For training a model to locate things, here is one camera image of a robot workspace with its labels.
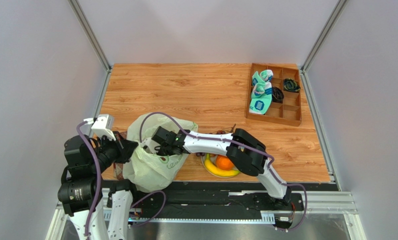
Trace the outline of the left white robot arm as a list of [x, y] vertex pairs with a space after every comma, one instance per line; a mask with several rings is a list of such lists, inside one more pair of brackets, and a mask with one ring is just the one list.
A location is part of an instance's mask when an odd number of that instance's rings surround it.
[[112, 183], [103, 199], [103, 173], [114, 163], [127, 163], [139, 146], [115, 132], [116, 140], [76, 135], [64, 144], [67, 166], [57, 197], [81, 240], [126, 240], [130, 209], [137, 194], [128, 179]]

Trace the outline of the dark fake grapes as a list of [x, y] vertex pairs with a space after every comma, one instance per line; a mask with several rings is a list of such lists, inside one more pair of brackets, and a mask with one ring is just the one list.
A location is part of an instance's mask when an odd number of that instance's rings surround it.
[[[217, 130], [217, 131], [214, 131], [214, 132], [211, 132], [210, 134], [214, 134], [214, 135], [224, 135], [224, 134], [231, 134], [231, 133], [233, 133], [234, 132], [234, 129], [232, 128], [231, 130], [228, 130], [228, 129], [221, 129], [221, 130]], [[199, 152], [199, 153], [196, 153], [196, 156], [197, 157], [205, 157], [206, 156], [206, 153], [204, 153], [204, 152]]]

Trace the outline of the white plastic bag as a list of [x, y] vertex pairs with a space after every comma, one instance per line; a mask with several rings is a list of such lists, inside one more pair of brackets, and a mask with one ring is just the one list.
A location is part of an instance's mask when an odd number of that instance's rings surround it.
[[180, 129], [167, 116], [162, 114], [143, 114], [128, 128], [126, 139], [138, 143], [130, 162], [123, 166], [124, 179], [130, 180], [137, 189], [151, 193], [163, 190], [175, 179], [177, 173], [188, 158], [188, 154], [160, 156], [147, 153], [142, 142], [151, 138], [158, 127], [177, 133]]

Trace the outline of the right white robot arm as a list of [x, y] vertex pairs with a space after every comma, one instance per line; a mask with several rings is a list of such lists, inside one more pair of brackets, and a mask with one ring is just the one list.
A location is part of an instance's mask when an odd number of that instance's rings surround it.
[[157, 144], [160, 156], [196, 153], [225, 156], [241, 173], [256, 177], [270, 197], [284, 205], [291, 201], [291, 188], [272, 166], [274, 157], [266, 152], [262, 142], [244, 129], [217, 135], [184, 129], [174, 132], [160, 126], [151, 140]]

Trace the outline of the orange fake fruit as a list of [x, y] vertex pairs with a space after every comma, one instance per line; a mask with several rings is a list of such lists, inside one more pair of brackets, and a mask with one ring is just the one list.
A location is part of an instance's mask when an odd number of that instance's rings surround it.
[[231, 162], [231, 160], [227, 156], [224, 156], [224, 155], [218, 155], [216, 157], [215, 165], [219, 169], [225, 170], [225, 171], [230, 171], [235, 167], [235, 165]]

